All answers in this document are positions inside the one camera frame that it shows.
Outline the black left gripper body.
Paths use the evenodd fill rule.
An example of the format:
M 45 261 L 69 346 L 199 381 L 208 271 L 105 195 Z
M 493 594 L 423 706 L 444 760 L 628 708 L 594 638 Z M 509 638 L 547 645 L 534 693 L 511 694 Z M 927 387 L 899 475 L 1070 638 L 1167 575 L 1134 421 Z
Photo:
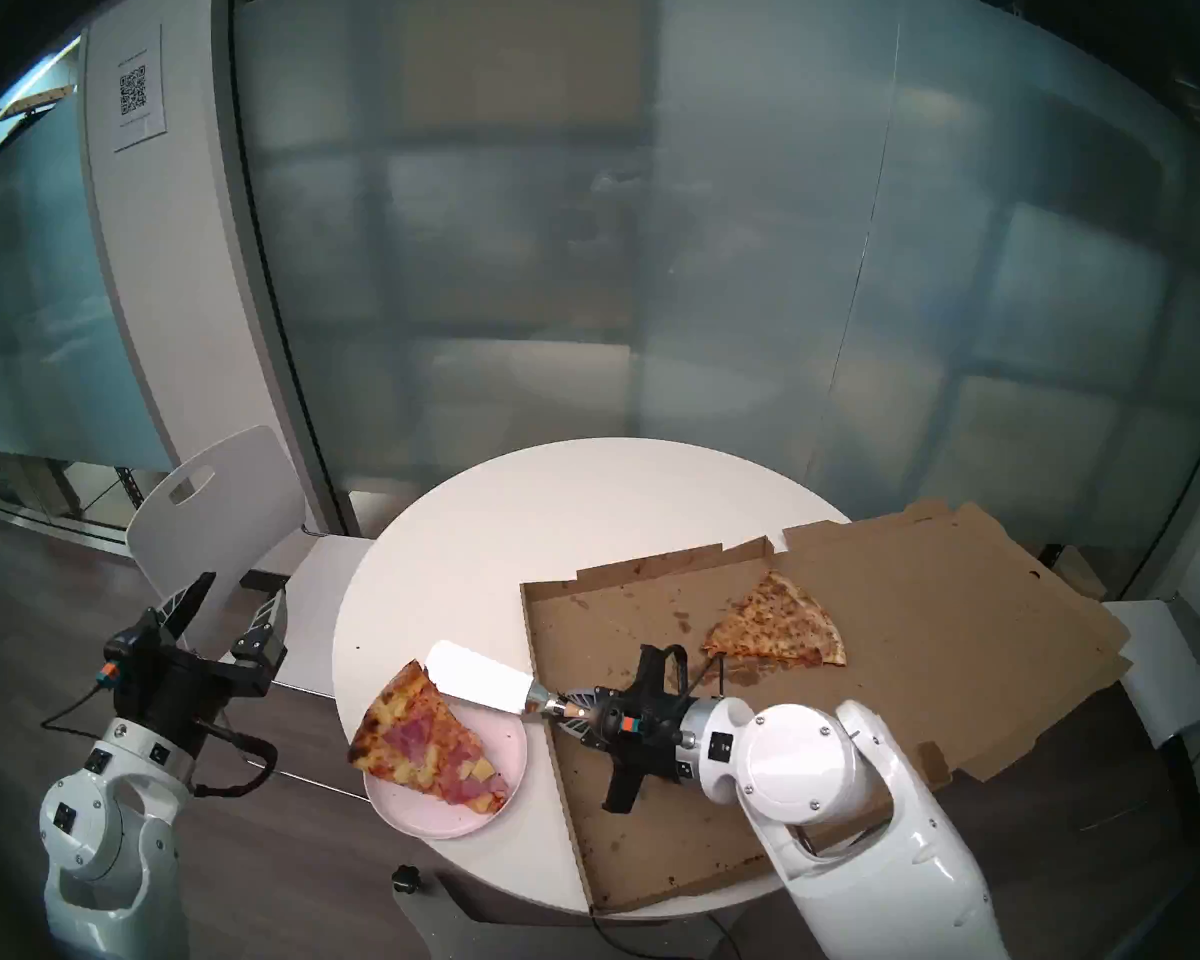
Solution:
M 211 736 L 238 752 L 276 757 L 271 742 L 239 732 L 224 719 L 233 698 L 266 697 L 283 667 L 232 662 L 232 644 L 250 623 L 224 656 L 210 659 L 184 649 L 180 637 L 162 637 L 155 610 L 148 606 L 103 644 L 98 686 L 110 691 L 116 716 L 162 736 L 191 757 L 200 755 Z

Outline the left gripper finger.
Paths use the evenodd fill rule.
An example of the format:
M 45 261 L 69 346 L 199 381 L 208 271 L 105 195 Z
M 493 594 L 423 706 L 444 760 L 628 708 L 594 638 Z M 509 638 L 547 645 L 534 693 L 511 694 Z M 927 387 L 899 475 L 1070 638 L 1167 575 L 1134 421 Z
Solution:
M 287 590 L 281 586 L 258 606 L 248 626 L 232 643 L 232 662 L 262 670 L 280 670 L 288 653 L 287 628 Z
M 216 574 L 211 571 L 202 572 L 190 586 L 174 592 L 172 596 L 156 606 L 156 622 L 162 638 L 182 638 L 191 626 L 202 604 L 206 601 L 212 589 Z

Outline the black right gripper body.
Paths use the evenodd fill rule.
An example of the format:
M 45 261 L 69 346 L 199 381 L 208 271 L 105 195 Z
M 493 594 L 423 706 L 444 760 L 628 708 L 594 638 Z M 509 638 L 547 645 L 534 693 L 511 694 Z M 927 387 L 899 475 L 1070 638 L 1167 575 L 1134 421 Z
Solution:
M 598 712 L 598 726 L 610 740 L 598 746 L 613 767 L 602 810 L 628 814 L 646 778 L 678 784 L 691 776 L 678 760 L 682 722 L 696 700 L 686 649 L 682 644 L 642 644 L 632 682 L 614 691 L 614 706 Z

